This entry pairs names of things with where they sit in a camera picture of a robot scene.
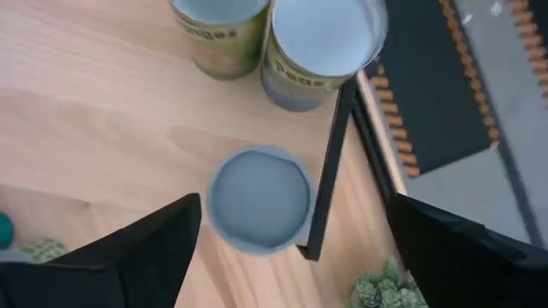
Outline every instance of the wooden surface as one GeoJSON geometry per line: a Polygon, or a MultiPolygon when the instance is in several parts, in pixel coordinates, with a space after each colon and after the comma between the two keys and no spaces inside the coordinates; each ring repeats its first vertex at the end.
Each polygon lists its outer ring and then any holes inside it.
{"type": "MultiPolygon", "coordinates": [[[[333,102],[290,113],[257,72],[204,76],[166,1],[0,0],[0,210],[16,244],[52,236],[75,249],[186,193],[203,198],[248,145],[287,149],[318,183],[333,102]]],[[[177,305],[341,305],[355,276],[395,251],[360,147],[350,124],[320,262],[294,247],[236,252],[205,216],[177,305]]]]}

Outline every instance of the food can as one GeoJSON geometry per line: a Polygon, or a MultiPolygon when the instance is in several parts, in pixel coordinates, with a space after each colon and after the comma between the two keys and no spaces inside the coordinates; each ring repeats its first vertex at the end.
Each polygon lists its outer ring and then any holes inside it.
{"type": "Polygon", "coordinates": [[[201,71],[233,80],[260,62],[269,0],[170,0],[201,71]]]}
{"type": "Polygon", "coordinates": [[[295,157],[273,145],[238,151],[207,190],[207,213],[221,238],[241,252],[271,254],[310,228],[316,190],[295,157]]]}
{"type": "Polygon", "coordinates": [[[261,66],[274,104],[320,106],[379,52],[388,18],[382,0],[277,0],[261,66]]]}

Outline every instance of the black bar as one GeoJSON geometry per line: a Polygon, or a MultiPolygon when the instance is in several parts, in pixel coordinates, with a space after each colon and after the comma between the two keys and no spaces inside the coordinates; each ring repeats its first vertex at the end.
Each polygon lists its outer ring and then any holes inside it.
{"type": "Polygon", "coordinates": [[[356,103],[356,78],[352,78],[342,85],[337,97],[337,106],[331,123],[331,132],[325,150],[324,167],[319,180],[318,197],[308,234],[306,246],[297,245],[302,256],[307,260],[318,261],[325,237],[325,227],[331,207],[331,197],[335,188],[341,151],[343,150],[344,134],[350,117],[350,110],[356,103]]]}
{"type": "Polygon", "coordinates": [[[367,156],[367,161],[371,166],[373,178],[380,191],[384,206],[390,204],[390,201],[397,195],[396,188],[390,176],[388,165],[384,160],[383,149],[378,142],[378,136],[375,133],[375,127],[371,122],[371,117],[367,111],[366,102],[360,91],[356,91],[356,104],[352,109],[352,117],[361,145],[367,156]]]}

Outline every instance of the black mat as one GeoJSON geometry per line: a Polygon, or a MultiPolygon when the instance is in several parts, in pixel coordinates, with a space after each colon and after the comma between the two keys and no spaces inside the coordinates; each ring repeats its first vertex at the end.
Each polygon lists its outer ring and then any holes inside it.
{"type": "Polygon", "coordinates": [[[446,17],[444,3],[387,0],[389,33],[379,59],[366,70],[409,176],[497,142],[488,98],[460,17],[449,2],[446,17]],[[461,42],[460,50],[453,37],[461,42]]]}

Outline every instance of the succulent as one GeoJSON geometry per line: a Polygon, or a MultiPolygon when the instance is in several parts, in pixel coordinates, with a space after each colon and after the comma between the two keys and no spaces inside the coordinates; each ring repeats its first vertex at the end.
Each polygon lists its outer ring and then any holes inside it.
{"type": "Polygon", "coordinates": [[[396,290],[386,290],[382,292],[383,308],[402,308],[404,307],[402,297],[396,290]]]}
{"type": "Polygon", "coordinates": [[[61,242],[50,238],[30,241],[18,248],[26,254],[33,263],[41,264],[67,253],[67,248],[61,242]]]}
{"type": "Polygon", "coordinates": [[[415,282],[415,280],[414,280],[413,276],[411,275],[411,273],[408,272],[405,275],[405,278],[402,279],[401,286],[405,287],[405,288],[408,288],[408,289],[411,289],[411,290],[416,290],[417,289],[417,282],[415,282]]]}
{"type": "Polygon", "coordinates": [[[400,298],[404,307],[415,307],[419,304],[419,295],[407,288],[402,288],[399,291],[400,298]]]}
{"type": "Polygon", "coordinates": [[[396,283],[389,278],[384,278],[378,283],[377,287],[381,292],[388,290],[397,291],[396,283]]]}
{"type": "Polygon", "coordinates": [[[348,308],[428,308],[409,272],[400,275],[396,258],[384,264],[382,275],[365,273],[354,285],[348,308]]]}
{"type": "Polygon", "coordinates": [[[371,282],[359,282],[355,287],[355,291],[365,307],[377,308],[380,306],[380,292],[371,282]]]}
{"type": "Polygon", "coordinates": [[[395,283],[399,282],[400,270],[398,269],[397,260],[394,256],[388,257],[388,260],[384,263],[384,276],[395,283]]]}

